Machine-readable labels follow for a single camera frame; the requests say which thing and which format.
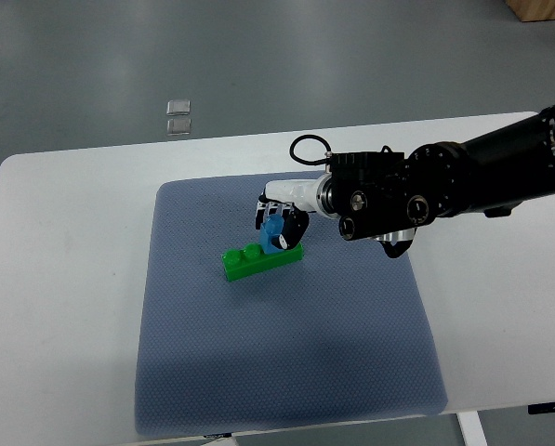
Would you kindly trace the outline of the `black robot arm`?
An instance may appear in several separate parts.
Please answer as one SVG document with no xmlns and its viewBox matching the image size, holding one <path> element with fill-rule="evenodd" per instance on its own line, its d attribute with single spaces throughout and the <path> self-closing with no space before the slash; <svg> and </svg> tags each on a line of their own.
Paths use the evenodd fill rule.
<svg viewBox="0 0 555 446">
<path fill-rule="evenodd" d="M 319 211 L 346 241 L 374 239 L 397 258 L 416 230 L 441 217 L 510 216 L 525 201 L 555 194 L 555 105 L 465 142 L 423 145 L 409 155 L 334 153 L 311 189 Z"/>
</svg>

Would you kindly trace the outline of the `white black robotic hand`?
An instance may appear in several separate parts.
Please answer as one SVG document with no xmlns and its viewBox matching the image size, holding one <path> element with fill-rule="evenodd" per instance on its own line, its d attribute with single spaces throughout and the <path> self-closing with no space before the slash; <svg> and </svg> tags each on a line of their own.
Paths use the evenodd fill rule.
<svg viewBox="0 0 555 446">
<path fill-rule="evenodd" d="M 330 200 L 331 175 L 324 174 L 317 179 L 273 180 L 266 184 L 258 197 L 255 227 L 269 215 L 278 214 L 284 219 L 284 227 L 279 237 L 281 247 L 295 248 L 310 224 L 310 213 L 327 218 L 335 218 Z"/>
</svg>

